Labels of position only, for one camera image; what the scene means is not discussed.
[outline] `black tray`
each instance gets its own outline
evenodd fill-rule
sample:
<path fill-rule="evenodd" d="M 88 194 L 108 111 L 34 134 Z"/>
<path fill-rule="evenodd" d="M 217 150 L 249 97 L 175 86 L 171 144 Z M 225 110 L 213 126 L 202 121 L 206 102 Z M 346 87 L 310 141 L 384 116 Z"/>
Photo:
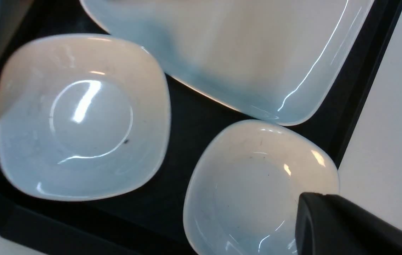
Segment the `black tray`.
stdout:
<path fill-rule="evenodd" d="M 339 166 L 395 27 L 402 0 L 376 0 L 319 110 L 290 129 L 325 150 Z M 104 33 L 76 0 L 36 0 L 0 61 L 24 43 L 53 34 Z M 94 202 L 29 197 L 0 171 L 0 235 L 48 254 L 194 254 L 183 232 L 183 199 L 209 142 L 251 117 L 230 110 L 167 77 L 171 134 L 165 160 L 143 187 Z"/>

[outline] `white square plate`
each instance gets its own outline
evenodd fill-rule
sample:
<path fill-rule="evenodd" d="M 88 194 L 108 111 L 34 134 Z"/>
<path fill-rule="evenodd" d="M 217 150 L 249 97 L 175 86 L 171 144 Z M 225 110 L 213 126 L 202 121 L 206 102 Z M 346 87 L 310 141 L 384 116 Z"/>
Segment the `white square plate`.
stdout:
<path fill-rule="evenodd" d="M 81 0 L 113 36 L 250 116 L 295 125 L 319 108 L 373 0 Z"/>

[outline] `ceramic bowl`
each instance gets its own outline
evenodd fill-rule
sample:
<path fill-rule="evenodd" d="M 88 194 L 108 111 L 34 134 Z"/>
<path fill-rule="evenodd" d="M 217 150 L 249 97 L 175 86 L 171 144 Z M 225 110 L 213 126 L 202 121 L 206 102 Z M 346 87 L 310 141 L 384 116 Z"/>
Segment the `ceramic bowl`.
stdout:
<path fill-rule="evenodd" d="M 295 254 L 302 192 L 338 194 L 329 156 L 282 126 L 235 123 L 210 143 L 193 172 L 185 234 L 200 255 Z"/>
<path fill-rule="evenodd" d="M 0 77 L 0 166 L 18 190 L 94 200 L 141 187 L 170 132 L 165 75 L 141 46 L 100 34 L 50 36 Z"/>

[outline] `black surface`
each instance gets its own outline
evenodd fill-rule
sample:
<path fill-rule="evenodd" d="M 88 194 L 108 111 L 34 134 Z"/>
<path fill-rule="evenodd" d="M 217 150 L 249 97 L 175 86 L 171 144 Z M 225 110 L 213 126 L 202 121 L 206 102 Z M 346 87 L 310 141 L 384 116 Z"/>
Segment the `black surface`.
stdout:
<path fill-rule="evenodd" d="M 401 8 L 402 1 L 398 0 L 374 2 L 324 103 L 311 119 L 290 127 L 324 149 L 337 166 Z M 37 0 L 4 53 L 0 71 L 11 53 L 32 39 L 86 32 L 105 33 L 78 1 Z M 147 184 L 105 200 L 63 203 L 26 196 L 0 172 L 0 234 L 49 254 L 99 254 L 99 247 L 110 247 L 109 254 L 130 250 L 141 254 L 193 253 L 182 225 L 183 199 L 191 173 L 222 129 L 251 117 L 209 100 L 170 77 L 168 86 L 172 108 L 168 151 L 160 170 Z"/>
<path fill-rule="evenodd" d="M 303 193 L 298 201 L 300 255 L 402 255 L 402 231 L 338 195 Z"/>

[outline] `white dish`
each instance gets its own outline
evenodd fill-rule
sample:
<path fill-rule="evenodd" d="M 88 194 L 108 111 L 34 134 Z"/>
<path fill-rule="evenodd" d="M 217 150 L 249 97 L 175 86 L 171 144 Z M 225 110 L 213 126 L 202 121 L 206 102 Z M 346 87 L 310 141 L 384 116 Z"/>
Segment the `white dish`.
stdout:
<path fill-rule="evenodd" d="M 16 51 L 0 78 L 0 166 L 22 192 L 94 200 L 145 184 L 170 132 L 165 75 L 142 47 L 100 34 Z"/>
<path fill-rule="evenodd" d="M 338 194 L 329 156 L 282 126 L 235 123 L 210 143 L 193 172 L 185 234 L 200 255 L 294 254 L 302 192 Z"/>
<path fill-rule="evenodd" d="M 373 0 L 81 0 L 113 36 L 143 45 L 197 92 L 281 125 L 330 90 Z"/>

